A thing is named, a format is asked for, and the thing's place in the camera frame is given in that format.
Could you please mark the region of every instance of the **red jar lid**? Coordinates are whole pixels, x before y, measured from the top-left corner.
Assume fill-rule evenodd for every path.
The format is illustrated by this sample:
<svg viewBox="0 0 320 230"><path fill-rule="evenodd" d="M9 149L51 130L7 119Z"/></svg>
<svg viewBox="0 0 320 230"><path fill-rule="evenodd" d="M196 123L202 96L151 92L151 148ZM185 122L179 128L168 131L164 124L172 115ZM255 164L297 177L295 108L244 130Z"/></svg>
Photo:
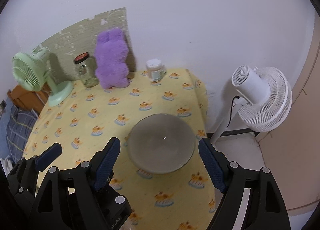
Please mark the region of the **red jar lid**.
<svg viewBox="0 0 320 230"><path fill-rule="evenodd" d="M88 57L89 57L88 52L82 53L81 55L77 56L73 61L75 64L79 64L79 63L85 61L86 59L88 59Z"/></svg>

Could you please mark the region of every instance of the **blue gripper pad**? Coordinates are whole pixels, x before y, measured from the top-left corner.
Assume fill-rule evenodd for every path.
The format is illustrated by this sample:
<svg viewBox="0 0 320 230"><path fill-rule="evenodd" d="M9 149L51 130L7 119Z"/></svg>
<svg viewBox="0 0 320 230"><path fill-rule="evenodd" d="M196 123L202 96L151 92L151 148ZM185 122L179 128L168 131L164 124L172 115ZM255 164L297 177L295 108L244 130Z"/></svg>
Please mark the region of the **blue gripper pad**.
<svg viewBox="0 0 320 230"><path fill-rule="evenodd" d="M99 191L100 188L104 187L107 183L107 179L110 176L113 165L116 162L116 159L120 153L120 141L115 139L112 146L109 148L106 155L102 158L100 165L96 171L96 178L93 184L93 187L96 191Z"/></svg>
<svg viewBox="0 0 320 230"><path fill-rule="evenodd" d="M44 171L56 158L62 153L62 147L59 143L54 143L36 158L36 171Z"/></svg>
<svg viewBox="0 0 320 230"><path fill-rule="evenodd" d="M214 187L224 193L227 186L224 182L223 171L203 139L199 141L199 154Z"/></svg>

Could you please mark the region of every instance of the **wooden headboard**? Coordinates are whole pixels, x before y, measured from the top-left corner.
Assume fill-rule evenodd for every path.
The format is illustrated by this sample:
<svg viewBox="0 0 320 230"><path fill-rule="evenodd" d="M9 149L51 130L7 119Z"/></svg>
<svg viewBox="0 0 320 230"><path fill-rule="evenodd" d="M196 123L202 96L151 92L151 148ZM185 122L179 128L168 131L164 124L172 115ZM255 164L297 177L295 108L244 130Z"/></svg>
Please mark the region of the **wooden headboard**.
<svg viewBox="0 0 320 230"><path fill-rule="evenodd" d="M39 92L27 91L17 85L12 91L9 90L7 95L15 106L27 111L33 109L40 114L48 100L49 92L50 88L47 84Z"/></svg>

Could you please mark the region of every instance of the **yellow tablecloth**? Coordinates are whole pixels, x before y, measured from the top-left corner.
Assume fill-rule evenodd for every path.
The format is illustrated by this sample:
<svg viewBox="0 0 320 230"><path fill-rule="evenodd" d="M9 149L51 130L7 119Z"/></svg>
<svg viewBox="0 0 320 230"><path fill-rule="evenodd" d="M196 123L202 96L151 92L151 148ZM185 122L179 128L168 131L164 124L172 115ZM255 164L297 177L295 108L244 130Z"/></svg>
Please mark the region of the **yellow tablecloth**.
<svg viewBox="0 0 320 230"><path fill-rule="evenodd" d="M214 187L198 152L205 136L205 86L188 70L168 70L158 83L145 72L132 73L127 88L86 89L74 83L71 95L56 107L42 110L24 156L40 155L58 142L62 154L52 165L60 170L76 167L104 148L110 137L120 139L121 152L110 185L125 195L138 230L206 229L214 213ZM152 175L135 167L126 151L126 139L141 119L156 113L178 115L194 131L196 148L190 161L176 172ZM38 185L45 173L39 174Z"/></svg>

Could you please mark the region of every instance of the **fan base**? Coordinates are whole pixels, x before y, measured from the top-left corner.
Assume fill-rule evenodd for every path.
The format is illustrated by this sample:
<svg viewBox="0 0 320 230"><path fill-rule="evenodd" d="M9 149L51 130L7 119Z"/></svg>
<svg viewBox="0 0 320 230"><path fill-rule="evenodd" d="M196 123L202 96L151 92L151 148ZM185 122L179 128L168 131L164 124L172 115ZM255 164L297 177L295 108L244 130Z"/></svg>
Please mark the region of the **fan base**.
<svg viewBox="0 0 320 230"><path fill-rule="evenodd" d="M57 93L53 94L51 92L49 96L48 102L50 107L56 106L63 100L65 100L71 93L73 89L73 84L70 81L64 81L57 85L57 89Z"/></svg>

